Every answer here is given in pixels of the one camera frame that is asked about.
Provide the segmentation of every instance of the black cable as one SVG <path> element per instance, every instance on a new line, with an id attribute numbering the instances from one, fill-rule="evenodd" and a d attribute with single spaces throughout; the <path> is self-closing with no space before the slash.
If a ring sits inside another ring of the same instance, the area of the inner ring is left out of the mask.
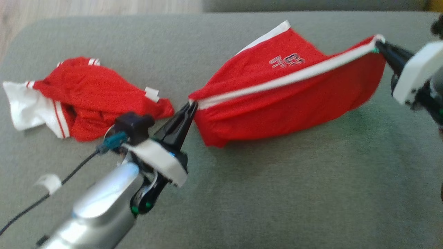
<path id="1" fill-rule="evenodd" d="M 69 181 L 69 179 L 72 178 L 72 176 L 75 175 L 75 173 L 77 173 L 77 171 L 79 171 L 89 160 L 91 160 L 91 158 L 93 158 L 94 156 L 96 156 L 99 153 L 98 150 L 94 151 L 94 153 L 92 153 L 91 155 L 89 155 L 88 157 L 86 157 L 86 159 L 83 160 L 83 162 L 81 162 L 63 181 L 62 181 L 62 185 L 65 185 L 65 183 L 67 181 Z M 44 202 L 46 199 L 49 198 L 49 194 L 46 194 L 45 196 L 43 196 L 40 200 L 36 201 L 34 204 L 30 205 L 27 209 L 23 210 L 22 212 L 20 212 L 18 215 L 16 215 L 14 218 L 12 218 L 12 220 L 10 220 L 6 226 L 4 226 L 1 230 L 0 230 L 0 236 L 6 231 L 6 229 L 8 229 L 14 222 L 16 222 L 18 219 L 20 219 L 20 217 L 22 217 L 23 215 L 25 215 L 27 212 L 31 211 L 32 209 L 34 209 L 36 206 L 40 205 L 42 202 Z"/>
<path id="2" fill-rule="evenodd" d="M 91 158 L 95 157 L 97 154 L 99 153 L 99 150 L 94 151 L 94 153 L 92 153 L 91 155 L 89 155 L 88 157 L 86 157 L 86 159 L 83 160 L 83 162 L 81 162 L 77 168 L 75 168 L 63 181 L 62 181 L 62 185 L 65 185 L 65 183 L 67 181 L 69 181 L 69 179 L 71 179 L 71 177 L 73 175 L 75 175 L 75 173 L 77 173 L 78 170 L 80 170 L 83 165 L 85 165 L 89 160 L 91 160 Z"/>

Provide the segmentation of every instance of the wooden floor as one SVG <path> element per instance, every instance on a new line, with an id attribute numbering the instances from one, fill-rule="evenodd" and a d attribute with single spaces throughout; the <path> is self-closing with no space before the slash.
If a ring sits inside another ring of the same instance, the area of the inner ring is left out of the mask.
<path id="1" fill-rule="evenodd" d="M 17 33 L 37 20 L 201 11 L 201 0 L 0 0 L 0 63 Z"/>
<path id="2" fill-rule="evenodd" d="M 435 12 L 443 12 L 443 0 L 430 0 L 429 10 Z"/>

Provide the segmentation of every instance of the green screw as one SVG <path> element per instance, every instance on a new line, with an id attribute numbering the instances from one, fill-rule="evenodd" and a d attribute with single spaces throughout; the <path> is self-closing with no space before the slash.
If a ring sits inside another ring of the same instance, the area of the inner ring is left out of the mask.
<path id="1" fill-rule="evenodd" d="M 134 213 L 134 214 L 138 214 L 138 213 L 139 213 L 139 211 L 138 211 L 138 207 L 136 207 L 136 206 L 133 206 L 133 207 L 131 208 L 131 210 L 132 210 L 132 213 Z"/>

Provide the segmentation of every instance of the gray cushion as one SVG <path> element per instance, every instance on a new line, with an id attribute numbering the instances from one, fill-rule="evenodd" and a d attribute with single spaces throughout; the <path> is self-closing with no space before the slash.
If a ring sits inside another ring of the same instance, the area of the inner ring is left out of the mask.
<path id="1" fill-rule="evenodd" d="M 330 54 L 375 33 L 415 51 L 432 39 L 436 18 L 281 12 L 46 20 L 14 39 L 0 80 L 43 78 L 61 60 L 90 56 L 140 88 L 159 89 L 178 108 L 226 60 L 284 20 Z M 357 110 L 287 136 L 207 148 L 193 125 L 183 147 L 188 181 L 181 189 L 166 187 L 118 248 L 442 247 L 443 143 L 427 113 L 412 113 L 391 98 L 391 74 L 386 69 L 374 97 Z M 64 178 L 100 141 L 59 140 L 44 126 L 18 132 L 1 94 L 4 224 L 45 193 L 33 186 L 40 175 Z M 0 237 L 0 248 L 30 248 L 118 160 L 113 154 L 93 159 Z"/>
<path id="2" fill-rule="evenodd" d="M 422 10 L 426 0 L 202 0 L 206 12 Z"/>

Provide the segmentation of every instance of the white stripe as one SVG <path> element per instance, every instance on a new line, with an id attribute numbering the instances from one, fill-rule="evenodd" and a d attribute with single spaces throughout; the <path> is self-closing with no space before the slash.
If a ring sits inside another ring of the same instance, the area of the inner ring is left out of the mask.
<path id="1" fill-rule="evenodd" d="M 52 101 L 52 99 L 48 99 L 50 102 L 50 106 L 51 109 L 48 110 L 51 114 L 47 115 L 45 122 L 46 125 L 49 127 L 49 129 L 51 129 L 52 132 L 55 133 L 55 135 L 58 138 L 63 139 L 63 134 L 62 134 L 62 130 L 60 129 L 60 125 L 58 124 L 57 121 L 57 113 L 55 112 L 55 107 L 54 107 L 54 101 Z"/>
<path id="2" fill-rule="evenodd" d="M 203 110 L 237 97 L 287 86 L 323 74 L 370 53 L 375 48 L 375 42 L 378 40 L 384 41 L 384 37 L 382 35 L 375 35 L 372 41 L 366 45 L 269 82 L 199 100 L 198 109 Z"/>
<path id="3" fill-rule="evenodd" d="M 28 88 L 32 89 L 34 87 L 34 83 L 35 83 L 35 81 L 30 81 L 29 85 L 28 85 Z"/>
<path id="4" fill-rule="evenodd" d="M 269 39 L 271 39 L 272 37 L 275 37 L 285 31 L 287 31 L 289 28 L 291 27 L 291 25 L 289 24 L 288 21 L 284 21 L 282 23 L 280 23 L 279 26 L 273 28 L 271 31 L 269 31 L 268 33 L 260 36 L 259 38 L 257 38 L 257 40 L 251 42 L 249 45 L 245 46 L 242 50 L 240 50 L 240 52 L 238 52 L 237 54 L 241 53 L 242 51 L 251 48 L 257 44 L 260 44 L 264 41 L 267 41 Z"/>
<path id="5" fill-rule="evenodd" d="M 60 125 L 62 126 L 63 133 L 65 133 L 65 138 L 70 137 L 68 123 L 66 123 L 65 114 L 62 110 L 62 104 L 60 101 L 55 102 L 55 108 L 57 109 L 58 119 L 60 120 Z"/>

